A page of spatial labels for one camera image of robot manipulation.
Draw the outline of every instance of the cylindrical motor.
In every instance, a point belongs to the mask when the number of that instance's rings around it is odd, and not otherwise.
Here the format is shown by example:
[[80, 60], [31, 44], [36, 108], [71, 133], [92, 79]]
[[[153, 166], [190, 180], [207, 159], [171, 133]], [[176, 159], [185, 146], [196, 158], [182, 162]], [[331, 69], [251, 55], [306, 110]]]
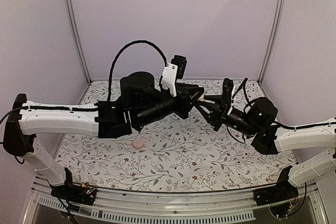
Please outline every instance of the cylindrical motor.
[[122, 104], [124, 109], [145, 108], [151, 106], [152, 96], [144, 91], [154, 88], [154, 77], [147, 72], [135, 72], [120, 80]]
[[132, 127], [139, 131], [145, 125], [156, 122], [163, 119], [165, 116], [170, 115], [176, 111], [177, 99], [171, 95], [167, 95], [160, 102], [154, 104], [154, 106], [136, 112], [137, 115], [133, 117]]
[[258, 132], [258, 128], [249, 122], [246, 114], [236, 108], [232, 109], [231, 113], [226, 116], [223, 122], [227, 126], [247, 136], [253, 136]]
[[260, 97], [247, 112], [248, 120], [257, 127], [269, 126], [276, 118], [278, 109], [266, 97]]

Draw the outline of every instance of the black bracket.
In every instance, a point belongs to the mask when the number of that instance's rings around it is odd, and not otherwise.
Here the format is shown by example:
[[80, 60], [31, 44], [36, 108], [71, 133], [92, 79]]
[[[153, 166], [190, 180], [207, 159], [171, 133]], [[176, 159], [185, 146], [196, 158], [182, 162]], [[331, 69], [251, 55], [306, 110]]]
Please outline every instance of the black bracket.
[[[26, 102], [26, 94], [18, 94], [14, 101], [13, 109], [22, 107], [22, 105]], [[20, 115], [20, 110], [14, 111], [8, 116], [3, 144], [6, 152], [18, 157], [34, 151], [33, 140], [36, 137], [36, 135], [28, 136], [22, 133], [19, 124], [21, 117], [22, 115]]]
[[174, 59], [171, 61], [172, 64], [177, 65], [177, 79], [182, 79], [187, 65], [187, 58], [181, 55], [175, 55]]
[[257, 152], [268, 155], [268, 154], [278, 154], [278, 150], [275, 146], [274, 140], [277, 139], [275, 136], [278, 125], [272, 125], [270, 127], [263, 127], [254, 137], [251, 145], [256, 149]]
[[128, 113], [120, 100], [113, 102], [99, 101], [95, 104], [98, 107], [98, 138], [117, 138], [132, 133], [132, 127]]

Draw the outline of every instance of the small pink object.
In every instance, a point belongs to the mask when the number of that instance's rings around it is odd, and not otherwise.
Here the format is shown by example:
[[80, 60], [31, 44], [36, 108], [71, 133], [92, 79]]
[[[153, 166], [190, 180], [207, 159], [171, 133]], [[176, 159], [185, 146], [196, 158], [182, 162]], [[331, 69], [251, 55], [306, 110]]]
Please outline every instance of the small pink object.
[[142, 139], [134, 139], [132, 145], [135, 149], [139, 150], [144, 147], [144, 142]]

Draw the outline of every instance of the black joint housing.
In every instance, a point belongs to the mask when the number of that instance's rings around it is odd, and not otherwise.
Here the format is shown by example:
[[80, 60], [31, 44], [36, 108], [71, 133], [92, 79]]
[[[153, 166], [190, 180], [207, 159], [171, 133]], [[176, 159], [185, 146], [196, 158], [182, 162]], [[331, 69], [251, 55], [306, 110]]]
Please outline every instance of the black joint housing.
[[278, 109], [273, 103], [266, 97], [260, 97], [247, 112], [247, 117], [250, 123], [261, 128], [270, 126], [277, 114]]
[[181, 55], [175, 55], [174, 59], [171, 61], [172, 64], [177, 65], [177, 79], [182, 79], [187, 65], [187, 58]]
[[278, 150], [275, 146], [274, 140], [277, 139], [275, 136], [278, 128], [278, 125], [272, 125], [267, 128], [262, 128], [254, 137], [251, 145], [256, 149], [260, 154], [278, 154]]
[[[13, 109], [22, 107], [27, 102], [26, 94], [18, 94]], [[36, 135], [24, 135], [21, 131], [19, 120], [21, 119], [20, 111], [12, 112], [6, 121], [4, 133], [4, 149], [6, 152], [14, 156], [24, 156], [28, 152], [33, 152], [33, 140]]]
[[153, 103], [145, 89], [154, 89], [154, 76], [147, 72], [135, 72], [120, 80], [122, 105], [125, 110], [144, 108]]
[[124, 113], [121, 101], [99, 101], [95, 104], [98, 107], [98, 138], [117, 138], [132, 133], [130, 119]]
[[290, 165], [281, 171], [275, 186], [253, 191], [253, 198], [257, 206], [272, 204], [299, 196], [297, 188], [288, 182], [288, 174], [291, 168], [292, 166]]

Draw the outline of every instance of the metal frame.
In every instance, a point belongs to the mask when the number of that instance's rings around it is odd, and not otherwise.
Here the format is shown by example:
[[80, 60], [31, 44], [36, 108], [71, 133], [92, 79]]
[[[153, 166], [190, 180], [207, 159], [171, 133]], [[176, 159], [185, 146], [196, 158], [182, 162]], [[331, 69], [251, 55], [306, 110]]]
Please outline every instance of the metal frame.
[[277, 5], [276, 5], [276, 11], [274, 15], [274, 20], [273, 20], [273, 25], [272, 25], [272, 30], [268, 39], [268, 44], [267, 44], [267, 49], [264, 57], [264, 61], [262, 63], [261, 71], [259, 74], [258, 82], [262, 85], [262, 83], [265, 80], [265, 75], [267, 72], [267, 68], [269, 65], [269, 61], [272, 55], [274, 43], [277, 37], [278, 33], [278, 28], [280, 24], [280, 18], [281, 18], [281, 13], [282, 13], [282, 8], [284, 6], [285, 0], [277, 0]]
[[75, 14], [73, 12], [74, 8], [72, 6], [72, 0], [64, 0], [64, 1], [65, 1], [65, 6], [66, 6], [66, 9], [67, 9], [67, 13], [68, 13], [70, 29], [71, 29], [73, 41], [75, 43], [79, 63], [80, 63], [80, 66], [82, 68], [84, 78], [85, 78], [86, 82], [89, 84], [89, 83], [91, 83], [91, 77], [90, 77], [89, 69], [88, 69], [88, 66], [86, 64], [86, 60], [85, 60], [85, 57], [84, 57], [83, 48], [82, 48], [82, 45], [80, 43], [78, 28], [77, 28], [76, 19], [75, 19]]
[[[300, 198], [304, 195], [304, 188], [304, 186], [298, 188]], [[31, 224], [37, 204], [64, 211], [57, 199], [50, 196], [51, 189], [41, 176], [37, 176], [31, 190], [33, 196], [24, 224]], [[207, 220], [209, 224], [227, 223], [218, 222], [218, 220], [236, 216], [235, 221], [228, 220], [229, 223], [238, 223], [244, 220], [237, 216], [250, 213], [249, 219], [254, 219], [253, 210], [268, 207], [256, 205], [253, 200], [253, 190], [254, 188], [208, 193], [142, 193], [98, 188], [95, 204], [81, 205], [78, 215], [113, 223], [136, 223], [134, 218], [139, 218], [142, 223], [154, 224], [159, 223], [160, 220], [162, 220], [161, 223], [171, 224], [183, 223], [180, 220], [186, 220], [187, 224], [202, 223], [200, 220], [205, 220], [204, 223]], [[311, 199], [314, 206], [317, 224], [328, 223], [318, 188], [313, 182], [307, 187], [307, 197]]]
[[[272, 54], [272, 51], [273, 51], [273, 47], [274, 47], [274, 43], [275, 43], [275, 40], [276, 40], [278, 27], [279, 27], [279, 23], [280, 23], [282, 8], [284, 6], [284, 1], [285, 0], [277, 0], [276, 11], [275, 11], [275, 15], [274, 15], [272, 29], [271, 29], [271, 33], [270, 33], [270, 36], [269, 36], [269, 39], [268, 39], [268, 44], [267, 44], [267, 49], [266, 49], [266, 52], [265, 52], [265, 57], [264, 57], [262, 67], [261, 67], [259, 77], [258, 77], [258, 82], [260, 83], [260, 85], [262, 85], [262, 83], [264, 82], [265, 75], [266, 75], [266, 72], [267, 72], [267, 68], [268, 68], [268, 65], [269, 65], [269, 61], [270, 61], [270, 58], [271, 58], [271, 54]], [[73, 5], [72, 5], [72, 0], [65, 0], [65, 6], [66, 6], [66, 9], [67, 9], [70, 29], [71, 29], [73, 41], [74, 41], [75, 46], [76, 46], [76, 51], [77, 51], [79, 62], [80, 62], [81, 68], [82, 68], [83, 75], [85, 77], [86, 82], [91, 83], [92, 79], [90, 77], [90, 73], [89, 73], [88, 66], [87, 66], [87, 63], [86, 63], [86, 60], [85, 60], [85, 56], [84, 56], [84, 51], [83, 51], [83, 48], [82, 48], [82, 45], [81, 45], [81, 42], [80, 42], [78, 28], [77, 28], [75, 14], [74, 14], [74, 8], [73, 8]]]

